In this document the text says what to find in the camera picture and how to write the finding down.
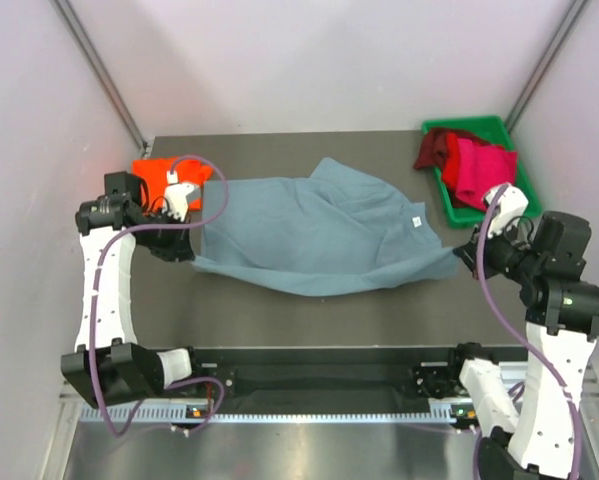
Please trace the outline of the blue grey t shirt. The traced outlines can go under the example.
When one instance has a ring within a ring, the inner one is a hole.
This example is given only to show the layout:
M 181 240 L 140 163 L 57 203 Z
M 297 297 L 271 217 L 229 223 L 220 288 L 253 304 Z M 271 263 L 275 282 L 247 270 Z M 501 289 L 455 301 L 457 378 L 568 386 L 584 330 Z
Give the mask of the blue grey t shirt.
M 458 260 L 426 207 L 332 158 L 307 178 L 211 181 L 199 272 L 307 297 L 453 277 Z

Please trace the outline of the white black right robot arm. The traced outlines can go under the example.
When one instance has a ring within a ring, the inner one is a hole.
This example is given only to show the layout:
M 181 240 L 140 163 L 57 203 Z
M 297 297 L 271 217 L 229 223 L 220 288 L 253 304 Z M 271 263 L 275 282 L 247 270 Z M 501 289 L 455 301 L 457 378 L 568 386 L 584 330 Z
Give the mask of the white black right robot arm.
M 582 280 L 589 223 L 547 212 L 527 243 L 507 235 L 518 221 L 494 229 L 487 213 L 470 243 L 459 248 L 480 285 L 492 275 L 517 283 L 525 332 L 513 336 L 528 352 L 522 405 L 503 385 L 501 368 L 478 344 L 446 370 L 448 388 L 470 395 L 481 428 L 477 470 L 483 479 L 577 479 L 583 424 L 580 402 L 588 361 L 599 338 L 599 287 Z

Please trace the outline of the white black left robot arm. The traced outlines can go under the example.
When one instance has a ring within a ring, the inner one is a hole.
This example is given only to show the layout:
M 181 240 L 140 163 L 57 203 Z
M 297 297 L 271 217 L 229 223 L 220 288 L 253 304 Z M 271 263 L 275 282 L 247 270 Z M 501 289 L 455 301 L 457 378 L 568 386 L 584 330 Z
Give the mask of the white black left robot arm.
M 200 186 L 170 174 L 162 204 L 150 206 L 148 185 L 126 171 L 104 177 L 105 191 L 84 202 L 75 223 L 84 261 L 82 320 L 61 373 L 85 402 L 98 408 L 161 396 L 173 385 L 184 396 L 205 387 L 190 347 L 158 351 L 140 346 L 131 313 L 131 266 L 143 247 L 166 262 L 194 259 L 185 220 Z

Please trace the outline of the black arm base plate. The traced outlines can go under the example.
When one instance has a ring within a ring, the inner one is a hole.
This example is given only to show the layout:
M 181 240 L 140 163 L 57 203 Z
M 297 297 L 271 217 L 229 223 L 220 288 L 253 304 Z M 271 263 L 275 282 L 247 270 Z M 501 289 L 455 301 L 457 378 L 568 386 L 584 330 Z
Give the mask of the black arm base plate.
M 199 348 L 197 361 L 235 395 L 388 388 L 407 397 L 464 395 L 453 347 Z

